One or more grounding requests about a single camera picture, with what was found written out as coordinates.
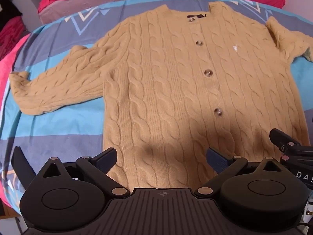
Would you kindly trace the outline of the pink bed cover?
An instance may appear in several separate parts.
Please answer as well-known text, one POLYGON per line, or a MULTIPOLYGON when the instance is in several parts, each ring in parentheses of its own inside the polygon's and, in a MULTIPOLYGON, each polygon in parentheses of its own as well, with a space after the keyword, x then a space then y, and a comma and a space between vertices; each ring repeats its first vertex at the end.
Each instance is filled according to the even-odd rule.
POLYGON ((28 39, 30 36, 31 33, 22 37, 15 47, 1 60, 1 119, 10 90, 9 74, 14 70, 16 60, 21 58, 24 53, 27 53, 27 44, 29 43, 28 39))

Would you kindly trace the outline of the blue grey striped bedsheet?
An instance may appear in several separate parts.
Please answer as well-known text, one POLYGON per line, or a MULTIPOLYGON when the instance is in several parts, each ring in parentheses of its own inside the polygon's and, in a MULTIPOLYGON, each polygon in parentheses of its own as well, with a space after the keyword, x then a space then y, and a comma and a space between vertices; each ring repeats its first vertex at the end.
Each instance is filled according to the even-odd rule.
MULTIPOLYGON (((312 22, 294 13, 246 0, 122 0, 92 7, 83 22, 78 13, 60 18, 31 33, 27 53, 18 58, 15 71, 27 71, 31 78, 55 66, 75 44, 91 47, 114 24, 159 5, 172 9, 207 10, 208 3, 223 1, 237 12, 264 23, 270 16, 291 30, 312 35, 312 22)), ((24 189, 11 167, 12 151, 19 146, 34 169, 39 171, 51 156, 74 161, 102 150, 104 100, 101 98, 68 106, 50 114, 22 114, 11 91, 6 98, 1 119, 1 198, 14 210, 24 189)))

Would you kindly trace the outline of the crimson ruffled cloth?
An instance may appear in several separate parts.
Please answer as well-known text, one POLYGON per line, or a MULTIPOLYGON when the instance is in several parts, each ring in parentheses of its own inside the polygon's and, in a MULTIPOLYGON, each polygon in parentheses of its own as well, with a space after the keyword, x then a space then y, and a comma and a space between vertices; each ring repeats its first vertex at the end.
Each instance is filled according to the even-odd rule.
POLYGON ((0 59, 2 60, 27 33, 21 16, 10 19, 1 29, 0 59))

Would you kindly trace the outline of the tan cable knit cardigan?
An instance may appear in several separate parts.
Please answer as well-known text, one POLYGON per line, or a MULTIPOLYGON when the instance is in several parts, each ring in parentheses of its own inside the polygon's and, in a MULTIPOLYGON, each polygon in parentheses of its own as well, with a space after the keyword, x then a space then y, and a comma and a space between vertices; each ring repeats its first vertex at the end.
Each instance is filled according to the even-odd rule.
POLYGON ((207 13, 163 5, 91 48, 74 46, 33 80, 11 73, 10 85, 27 115, 102 97, 103 146, 118 154, 109 176, 128 189, 196 189, 213 176, 209 147, 251 161, 279 157, 273 128, 309 143, 290 70, 299 56, 312 61, 312 37, 274 17, 261 24, 223 2, 207 13))

